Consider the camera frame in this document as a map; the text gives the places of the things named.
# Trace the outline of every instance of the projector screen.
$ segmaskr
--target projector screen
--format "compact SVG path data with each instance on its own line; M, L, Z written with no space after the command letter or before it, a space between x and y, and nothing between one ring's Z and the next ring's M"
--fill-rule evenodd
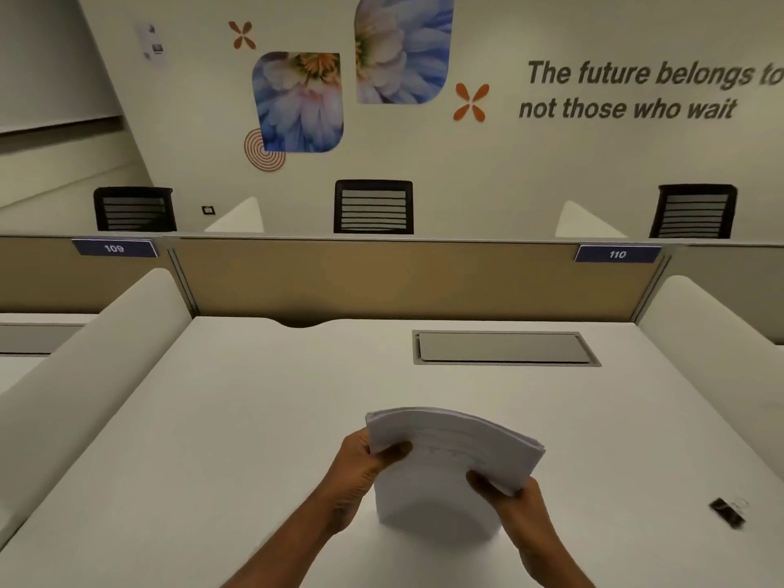
M0 134L122 113L77 0L0 0Z

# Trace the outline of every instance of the blue flower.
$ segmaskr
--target blue flower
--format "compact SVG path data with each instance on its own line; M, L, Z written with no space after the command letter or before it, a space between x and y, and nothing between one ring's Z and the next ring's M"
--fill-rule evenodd
M361 0L354 17L360 103L418 104L441 92L455 0Z
M343 92L336 53L274 52L253 68L264 149L324 153L343 137Z

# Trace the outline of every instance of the office chair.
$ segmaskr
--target office chair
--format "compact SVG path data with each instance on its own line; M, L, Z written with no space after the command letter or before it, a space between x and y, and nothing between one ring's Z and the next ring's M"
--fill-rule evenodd
M413 184L392 179L335 183L335 233L413 235Z
M176 231L170 187L100 187L93 193L99 231Z
M738 189L723 183L659 186L651 237L729 239Z

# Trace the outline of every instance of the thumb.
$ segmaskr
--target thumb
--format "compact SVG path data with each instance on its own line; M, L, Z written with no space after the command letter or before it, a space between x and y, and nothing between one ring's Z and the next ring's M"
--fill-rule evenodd
M413 449L414 445L410 441L403 441L400 444L391 445L386 450L379 452L375 455L378 464L377 472L380 473L385 468L389 468L396 462L400 462L410 454Z
M495 509L498 509L498 506L501 505L505 499L508 499L507 495L500 492L490 481L475 470L469 470L465 476L465 479L468 481L468 484L471 485L471 488Z

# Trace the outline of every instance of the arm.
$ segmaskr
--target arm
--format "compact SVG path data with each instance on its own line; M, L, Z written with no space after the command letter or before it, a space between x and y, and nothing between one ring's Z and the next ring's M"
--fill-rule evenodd
M324 480L223 588L297 588L327 541L354 519L378 474L412 450L371 454L363 429L343 440Z
M482 475L470 472L471 487L493 506L503 529L520 551L526 571L544 588L595 588L555 532L539 483L529 478L514 497L501 493Z

